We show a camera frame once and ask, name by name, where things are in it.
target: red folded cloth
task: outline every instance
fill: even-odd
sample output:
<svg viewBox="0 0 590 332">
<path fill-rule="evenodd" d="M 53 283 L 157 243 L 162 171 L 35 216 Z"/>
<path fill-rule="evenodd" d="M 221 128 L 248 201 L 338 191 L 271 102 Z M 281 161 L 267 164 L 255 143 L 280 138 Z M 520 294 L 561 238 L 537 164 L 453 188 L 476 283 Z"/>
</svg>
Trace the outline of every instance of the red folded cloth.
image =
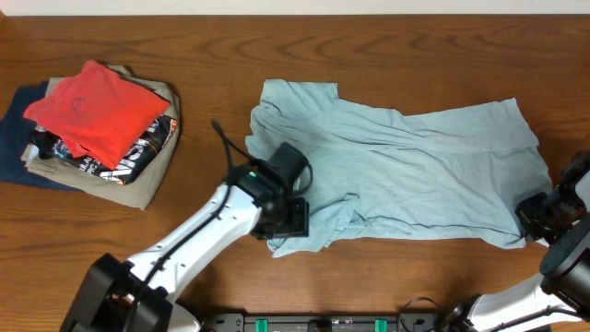
<svg viewBox="0 0 590 332">
<path fill-rule="evenodd" d="M 32 103 L 24 117 L 64 140 L 72 155 L 90 156 L 114 169 L 170 103 L 125 81 L 95 61 Z"/>
</svg>

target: folded clothing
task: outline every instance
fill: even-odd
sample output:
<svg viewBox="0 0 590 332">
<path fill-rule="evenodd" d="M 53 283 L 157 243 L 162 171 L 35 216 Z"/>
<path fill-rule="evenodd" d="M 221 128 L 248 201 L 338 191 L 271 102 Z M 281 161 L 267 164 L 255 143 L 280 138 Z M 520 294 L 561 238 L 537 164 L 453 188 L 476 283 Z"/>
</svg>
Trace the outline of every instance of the folded clothing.
<svg viewBox="0 0 590 332">
<path fill-rule="evenodd" d="M 180 100 L 165 83 L 132 77 L 122 66 L 110 65 L 109 68 L 121 73 L 121 78 L 153 90 L 162 99 L 168 101 L 170 106 L 166 109 L 164 115 L 176 120 L 177 126 L 180 129 Z M 53 87 L 60 80 L 62 78 L 50 79 L 47 95 L 52 93 Z M 144 209 L 148 206 L 149 201 L 156 193 L 164 177 L 178 140 L 179 129 L 174 131 L 162 151 L 137 176 L 136 180 L 128 185 L 119 185 L 112 181 L 104 181 L 98 176 L 81 172 L 77 167 L 59 158 L 42 160 L 37 153 L 34 153 L 35 148 L 32 144 L 28 145 L 27 150 L 21 158 L 27 162 L 26 167 L 29 172 L 39 174 L 60 184 L 73 186 L 91 195 L 102 197 L 125 206 Z"/>
<path fill-rule="evenodd" d="M 90 156 L 113 170 L 170 103 L 88 61 L 24 116 L 62 138 L 73 157 Z"/>
<path fill-rule="evenodd" d="M 41 188 L 77 190 L 37 174 L 27 172 L 20 155 L 29 144 L 29 132 L 35 123 L 22 117 L 27 107 L 45 96 L 47 82 L 38 87 L 21 87 L 15 93 L 8 112 L 0 121 L 0 181 Z"/>
<path fill-rule="evenodd" d="M 146 166 L 156 158 L 168 143 L 174 131 L 176 131 L 176 125 L 176 120 L 170 118 L 170 116 L 159 116 L 129 149 L 129 152 L 121 159 L 114 170 L 108 169 L 100 161 L 90 156 L 74 158 L 64 141 L 59 136 L 48 131 L 34 131 L 31 134 L 31 142 L 39 149 L 41 159 L 61 158 L 82 172 L 126 185 L 131 184 Z"/>
<path fill-rule="evenodd" d="M 275 257 L 360 237 L 522 247 L 513 211 L 551 188 L 514 99 L 403 116 L 341 100 L 333 83 L 267 80 L 251 128 L 257 158 L 287 141 L 313 166 L 310 236 L 269 241 Z"/>
</svg>

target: stack of folded clothes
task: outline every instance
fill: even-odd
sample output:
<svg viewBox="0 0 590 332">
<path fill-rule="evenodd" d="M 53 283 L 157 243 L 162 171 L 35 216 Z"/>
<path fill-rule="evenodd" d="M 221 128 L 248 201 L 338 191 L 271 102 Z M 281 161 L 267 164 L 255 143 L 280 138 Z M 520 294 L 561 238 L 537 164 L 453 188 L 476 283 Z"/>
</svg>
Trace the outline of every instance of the stack of folded clothes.
<svg viewBox="0 0 590 332">
<path fill-rule="evenodd" d="M 21 89 L 37 98 L 24 101 Z M 166 84 L 88 61 L 77 76 L 21 89 L 0 123 L 0 137 L 20 142 L 0 146 L 0 155 L 10 150 L 6 157 L 19 176 L 2 176 L 0 169 L 0 180 L 79 189 L 133 208 L 148 205 L 179 135 L 179 99 Z M 18 132 L 5 130 L 14 124 Z M 20 160 L 14 160 L 16 152 Z"/>
</svg>

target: navy blue cloth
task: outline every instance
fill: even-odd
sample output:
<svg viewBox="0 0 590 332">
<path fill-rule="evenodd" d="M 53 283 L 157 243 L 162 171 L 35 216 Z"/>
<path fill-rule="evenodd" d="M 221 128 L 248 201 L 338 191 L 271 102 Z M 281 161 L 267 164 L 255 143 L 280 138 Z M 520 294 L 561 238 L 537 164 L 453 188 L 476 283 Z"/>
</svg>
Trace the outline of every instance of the navy blue cloth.
<svg viewBox="0 0 590 332">
<path fill-rule="evenodd" d="M 33 102 L 43 99 L 46 90 L 47 82 L 42 82 L 38 87 L 18 88 L 8 112 L 0 120 L 0 182 L 77 191 L 28 172 L 25 162 L 20 159 L 30 142 L 29 133 L 37 125 L 34 121 L 23 118 L 22 114 Z"/>
</svg>

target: khaki folded cloth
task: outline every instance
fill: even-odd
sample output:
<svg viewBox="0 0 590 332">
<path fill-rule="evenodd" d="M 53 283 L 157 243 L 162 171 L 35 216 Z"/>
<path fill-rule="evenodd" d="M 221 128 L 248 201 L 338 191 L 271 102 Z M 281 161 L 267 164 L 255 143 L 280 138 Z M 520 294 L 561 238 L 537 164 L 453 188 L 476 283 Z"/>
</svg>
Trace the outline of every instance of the khaki folded cloth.
<svg viewBox="0 0 590 332">
<path fill-rule="evenodd" d="M 165 83 L 132 77 L 127 70 L 119 65 L 109 65 L 108 67 L 111 70 L 120 73 L 121 77 L 124 79 L 148 88 L 161 98 L 169 101 L 171 105 L 164 115 L 168 115 L 172 119 L 175 119 L 178 122 L 178 128 L 180 128 L 180 101 L 178 96 L 176 96 Z M 50 79 L 45 94 L 46 96 L 52 93 L 55 85 L 60 80 L 62 80 L 62 78 Z M 29 172 L 128 207 L 145 209 L 164 177 L 172 152 L 176 146 L 179 132 L 180 130 L 177 129 L 156 158 L 149 163 L 135 181 L 127 185 L 120 185 L 115 182 L 103 180 L 100 177 L 83 172 L 59 158 L 42 160 L 37 155 L 36 147 L 32 144 L 27 146 L 21 159 L 26 162 L 25 167 Z"/>
</svg>

